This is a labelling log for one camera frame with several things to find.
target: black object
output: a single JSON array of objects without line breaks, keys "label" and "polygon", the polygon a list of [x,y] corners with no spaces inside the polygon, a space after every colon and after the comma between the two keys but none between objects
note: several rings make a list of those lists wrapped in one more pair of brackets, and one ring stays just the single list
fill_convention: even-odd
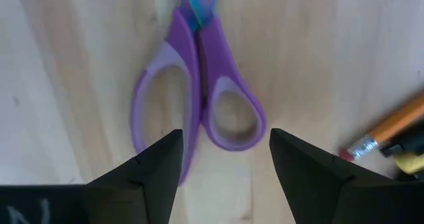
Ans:
[{"label": "black object", "polygon": [[87,185],[0,186],[0,223],[168,223],[182,151],[175,130]]},{"label": "black object", "polygon": [[424,124],[420,123],[391,139],[390,145],[380,152],[386,158],[403,152],[412,152],[417,156],[424,154]]},{"label": "black object", "polygon": [[297,224],[424,222],[421,182],[391,180],[280,129],[270,148]]}]

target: light wood tabletop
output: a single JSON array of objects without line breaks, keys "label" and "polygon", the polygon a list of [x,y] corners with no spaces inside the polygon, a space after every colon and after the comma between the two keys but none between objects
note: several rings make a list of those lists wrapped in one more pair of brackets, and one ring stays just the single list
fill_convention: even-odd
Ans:
[{"label": "light wood tabletop", "polygon": [[[0,0],[0,184],[86,183],[135,155],[132,90],[178,0]],[[278,127],[328,152],[424,88],[424,0],[218,0],[231,51],[268,132],[246,152],[199,131],[170,223],[294,223],[268,146]],[[184,77],[146,98],[150,143],[182,127]],[[233,98],[218,120],[252,119]],[[391,176],[378,152],[358,164]]]}]

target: purple scissors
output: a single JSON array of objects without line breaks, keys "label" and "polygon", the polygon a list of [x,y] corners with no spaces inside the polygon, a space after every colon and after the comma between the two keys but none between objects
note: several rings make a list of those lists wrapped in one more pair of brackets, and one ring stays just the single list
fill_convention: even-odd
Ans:
[{"label": "purple scissors", "polygon": [[[214,6],[215,0],[182,0],[182,4],[174,9],[168,36],[155,59],[138,79],[132,99],[131,135],[134,147],[139,153],[146,148],[140,117],[148,84],[160,70],[168,66],[177,66],[184,71],[189,91],[188,101],[185,102],[184,153],[180,183],[187,176],[200,123],[205,127],[213,143],[228,151],[242,151],[253,147],[264,136],[266,128],[265,114],[237,70],[221,22],[213,14]],[[201,72],[195,35],[205,56],[207,94],[204,107],[202,107]],[[248,140],[229,140],[218,131],[214,112],[218,98],[223,92],[237,94],[252,108],[256,116],[256,129]]]}]

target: purple plastic handle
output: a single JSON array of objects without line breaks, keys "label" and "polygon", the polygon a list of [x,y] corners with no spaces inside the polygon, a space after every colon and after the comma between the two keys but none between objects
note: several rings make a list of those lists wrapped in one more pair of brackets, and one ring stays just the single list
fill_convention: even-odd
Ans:
[{"label": "purple plastic handle", "polygon": [[201,84],[197,48],[193,33],[178,9],[174,10],[172,24],[166,42],[155,59],[147,66],[138,79],[131,105],[131,136],[137,153],[146,148],[142,133],[142,108],[148,84],[163,68],[177,66],[184,71],[188,81],[188,95],[185,101],[183,124],[183,162],[180,184],[189,171],[195,149],[197,128],[200,124]]},{"label": "purple plastic handle", "polygon": [[[218,17],[199,31],[200,41],[205,53],[205,67],[207,76],[207,107],[202,120],[209,138],[220,148],[228,151],[242,151],[257,144],[265,133],[265,113],[258,100],[249,92],[244,84]],[[239,95],[252,108],[256,116],[256,130],[252,138],[244,141],[228,140],[218,131],[215,124],[214,112],[219,96],[225,92]]]}]

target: yellow object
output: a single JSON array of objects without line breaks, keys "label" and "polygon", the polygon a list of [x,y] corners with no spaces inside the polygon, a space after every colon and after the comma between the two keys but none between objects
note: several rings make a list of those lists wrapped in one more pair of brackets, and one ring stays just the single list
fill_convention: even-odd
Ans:
[{"label": "yellow object", "polygon": [[424,155],[414,153],[400,154],[395,157],[396,165],[407,174],[414,174],[424,169]]}]

